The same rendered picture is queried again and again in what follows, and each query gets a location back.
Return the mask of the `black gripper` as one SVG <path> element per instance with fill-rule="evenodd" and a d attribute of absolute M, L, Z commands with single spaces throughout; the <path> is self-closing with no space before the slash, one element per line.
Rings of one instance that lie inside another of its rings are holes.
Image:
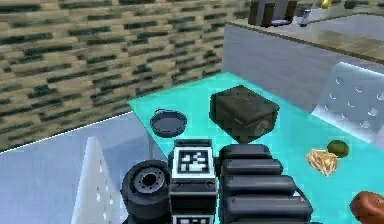
<path fill-rule="evenodd" d="M 168 224 L 170 171 L 166 162 L 145 160 L 125 175 L 121 196 L 130 224 Z"/>

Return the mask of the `brown potato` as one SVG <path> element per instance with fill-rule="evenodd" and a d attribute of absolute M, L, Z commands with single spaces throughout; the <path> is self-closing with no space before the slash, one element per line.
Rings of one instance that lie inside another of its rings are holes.
<path fill-rule="evenodd" d="M 384 224 L 384 196 L 361 191 L 350 203 L 350 210 L 361 224 Z"/>

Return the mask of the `pale shredded food pile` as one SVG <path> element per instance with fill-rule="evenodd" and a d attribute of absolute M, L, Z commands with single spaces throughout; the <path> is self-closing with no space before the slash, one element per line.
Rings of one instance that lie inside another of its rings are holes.
<path fill-rule="evenodd" d="M 337 156 L 326 150 L 312 149 L 306 154 L 308 164 L 326 177 L 334 173 L 338 167 Z"/>

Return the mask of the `grey pepper shaker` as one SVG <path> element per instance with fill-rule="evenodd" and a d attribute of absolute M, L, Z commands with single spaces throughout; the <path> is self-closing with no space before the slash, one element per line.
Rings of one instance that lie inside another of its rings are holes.
<path fill-rule="evenodd" d="M 310 13 L 311 13 L 311 9 L 305 9 L 303 11 L 303 16 L 301 18 L 301 21 L 298 23 L 300 27 L 306 27 L 307 26 Z"/>

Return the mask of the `turquoise table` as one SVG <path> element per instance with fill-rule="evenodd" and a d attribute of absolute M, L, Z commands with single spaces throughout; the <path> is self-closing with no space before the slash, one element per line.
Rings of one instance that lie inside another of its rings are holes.
<path fill-rule="evenodd" d="M 187 116 L 181 139 L 210 139 L 219 151 L 234 140 L 209 118 L 210 96 L 244 85 L 280 106 L 275 128 L 257 142 L 269 147 L 281 161 L 283 173 L 290 175 L 311 202 L 312 220 L 322 224 L 360 224 L 350 211 L 350 203 L 361 191 L 384 196 L 384 150 L 368 144 L 302 109 L 231 73 L 162 90 L 128 102 L 146 129 L 157 109 L 175 110 Z M 306 160 L 312 149 L 324 149 L 332 140 L 349 146 L 347 157 L 338 161 L 334 173 L 326 177 Z"/>

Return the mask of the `green round fruit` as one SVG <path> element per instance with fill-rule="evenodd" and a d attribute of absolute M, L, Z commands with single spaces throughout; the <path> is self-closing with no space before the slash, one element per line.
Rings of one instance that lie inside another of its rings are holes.
<path fill-rule="evenodd" d="M 327 145 L 327 151 L 343 158 L 349 154 L 349 146 L 342 140 L 332 140 Z"/>

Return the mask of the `grey kitchen counter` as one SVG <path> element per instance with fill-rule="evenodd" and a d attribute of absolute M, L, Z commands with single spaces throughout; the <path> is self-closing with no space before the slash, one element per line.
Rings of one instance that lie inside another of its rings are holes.
<path fill-rule="evenodd" d="M 222 70 L 306 111 L 339 62 L 384 73 L 384 13 L 314 10 L 305 27 L 225 24 Z"/>

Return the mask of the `black toaster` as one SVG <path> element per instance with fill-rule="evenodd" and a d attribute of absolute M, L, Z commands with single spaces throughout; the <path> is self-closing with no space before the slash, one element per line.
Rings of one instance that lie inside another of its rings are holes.
<path fill-rule="evenodd" d="M 209 118 L 240 144 L 250 143 L 275 127 L 279 105 L 238 85 L 210 96 Z"/>

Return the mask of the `dark coffee machine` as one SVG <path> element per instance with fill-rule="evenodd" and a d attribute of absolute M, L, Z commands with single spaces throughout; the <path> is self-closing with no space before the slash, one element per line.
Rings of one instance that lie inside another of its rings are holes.
<path fill-rule="evenodd" d="M 297 0 L 251 0 L 248 24 L 264 28 L 293 22 Z"/>

